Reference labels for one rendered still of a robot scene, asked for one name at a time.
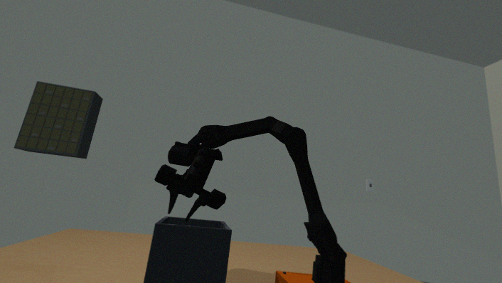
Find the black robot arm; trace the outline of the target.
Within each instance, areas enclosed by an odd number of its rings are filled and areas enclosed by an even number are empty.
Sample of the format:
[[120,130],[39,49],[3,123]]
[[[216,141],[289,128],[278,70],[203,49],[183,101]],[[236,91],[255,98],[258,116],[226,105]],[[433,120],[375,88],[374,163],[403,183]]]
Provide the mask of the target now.
[[[314,283],[345,283],[347,254],[337,243],[336,234],[326,217],[309,165],[306,134],[303,129],[265,117],[230,126],[205,125],[187,144],[176,141],[168,154],[170,164],[190,166],[203,161],[210,169],[215,160],[222,161],[219,149],[232,140],[270,133],[285,144],[299,177],[308,211],[309,222],[304,222],[307,237],[317,248],[311,280]],[[200,144],[202,143],[202,144]]]

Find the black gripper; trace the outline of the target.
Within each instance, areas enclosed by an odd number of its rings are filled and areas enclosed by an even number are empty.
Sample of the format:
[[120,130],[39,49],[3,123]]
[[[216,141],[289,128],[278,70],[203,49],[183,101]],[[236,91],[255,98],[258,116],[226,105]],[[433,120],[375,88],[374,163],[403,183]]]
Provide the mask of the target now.
[[155,181],[166,187],[170,192],[169,211],[171,213],[181,187],[186,188],[199,195],[192,209],[188,213],[187,221],[200,206],[209,206],[214,209],[219,209],[226,200],[226,195],[216,189],[209,192],[203,189],[205,182],[210,173],[210,167],[203,161],[193,161],[185,177],[176,174],[177,170],[164,164],[159,169]]

